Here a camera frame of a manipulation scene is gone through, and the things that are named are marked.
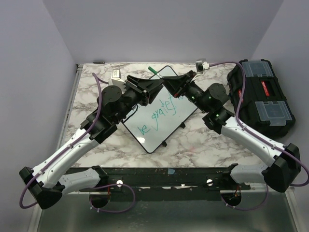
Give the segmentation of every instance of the marble table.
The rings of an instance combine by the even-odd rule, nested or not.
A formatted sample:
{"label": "marble table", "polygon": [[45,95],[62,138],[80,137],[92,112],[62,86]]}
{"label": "marble table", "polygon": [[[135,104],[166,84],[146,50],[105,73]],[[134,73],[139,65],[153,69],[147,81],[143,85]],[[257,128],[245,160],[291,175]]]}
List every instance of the marble table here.
{"label": "marble table", "polygon": [[[147,69],[152,66],[160,70],[170,65],[177,74],[195,70],[193,63],[108,63],[84,64],[74,99],[65,141],[79,128],[87,115],[97,107],[98,88],[92,73],[108,81],[113,69],[120,69],[125,78],[132,75],[149,78],[152,73]],[[220,65],[208,70],[196,83],[206,89],[212,83],[226,85],[227,74],[234,65]],[[228,102],[225,107],[233,111]],[[184,129],[177,129],[167,140],[167,147],[159,147],[148,154],[135,138],[122,125],[101,145],[80,158],[74,167],[227,167],[232,163],[259,164],[261,160],[233,140],[209,130],[202,120],[203,113],[195,111],[185,122]]]}

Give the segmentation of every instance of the black tool case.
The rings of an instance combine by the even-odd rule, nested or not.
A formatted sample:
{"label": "black tool case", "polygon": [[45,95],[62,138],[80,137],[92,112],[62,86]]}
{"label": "black tool case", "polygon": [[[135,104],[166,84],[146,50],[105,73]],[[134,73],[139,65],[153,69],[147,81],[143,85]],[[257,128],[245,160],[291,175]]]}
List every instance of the black tool case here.
{"label": "black tool case", "polygon": [[[248,126],[271,138],[281,138],[295,124],[278,79],[268,60],[240,61],[246,74],[246,88],[239,117]],[[230,98],[236,111],[242,88],[238,65],[227,75]]]}

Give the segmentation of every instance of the marker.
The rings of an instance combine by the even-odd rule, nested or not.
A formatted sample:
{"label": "marker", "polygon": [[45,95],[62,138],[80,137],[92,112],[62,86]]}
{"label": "marker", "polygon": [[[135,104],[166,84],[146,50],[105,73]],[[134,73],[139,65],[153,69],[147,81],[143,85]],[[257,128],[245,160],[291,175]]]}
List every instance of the marker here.
{"label": "marker", "polygon": [[148,70],[151,71],[154,75],[156,75],[159,78],[162,78],[163,76],[161,76],[160,74],[158,74],[158,72],[156,70],[154,70],[152,67],[148,67]]}

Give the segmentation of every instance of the gray floor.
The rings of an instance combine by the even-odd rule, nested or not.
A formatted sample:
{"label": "gray floor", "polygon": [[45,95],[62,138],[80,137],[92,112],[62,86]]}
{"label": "gray floor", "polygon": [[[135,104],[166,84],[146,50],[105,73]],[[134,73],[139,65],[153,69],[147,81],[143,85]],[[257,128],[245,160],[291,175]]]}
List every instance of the gray floor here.
{"label": "gray floor", "polygon": [[[259,204],[264,193],[243,194],[241,206]],[[110,203],[110,209],[129,203]],[[39,232],[295,232],[285,194],[272,192],[267,204],[241,212],[222,202],[138,202],[123,214],[90,210],[88,194],[74,194],[44,210]]]}

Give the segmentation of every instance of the gray backdrop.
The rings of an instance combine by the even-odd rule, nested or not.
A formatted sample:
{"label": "gray backdrop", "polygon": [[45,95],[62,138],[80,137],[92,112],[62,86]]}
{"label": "gray backdrop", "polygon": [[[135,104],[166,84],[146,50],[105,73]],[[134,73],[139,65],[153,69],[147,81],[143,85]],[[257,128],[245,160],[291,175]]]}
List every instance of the gray backdrop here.
{"label": "gray backdrop", "polygon": [[43,0],[76,62],[250,58],[282,0]]}
{"label": "gray backdrop", "polygon": [[25,232],[18,172],[54,152],[76,68],[41,0],[1,1],[0,31],[0,231]]}
{"label": "gray backdrop", "polygon": [[[289,106],[296,117],[296,125],[286,137],[296,144],[302,161],[309,166],[309,1],[285,0],[253,58],[272,61]],[[305,171],[297,179],[304,182]],[[296,199],[309,228],[309,186],[296,189]]]}

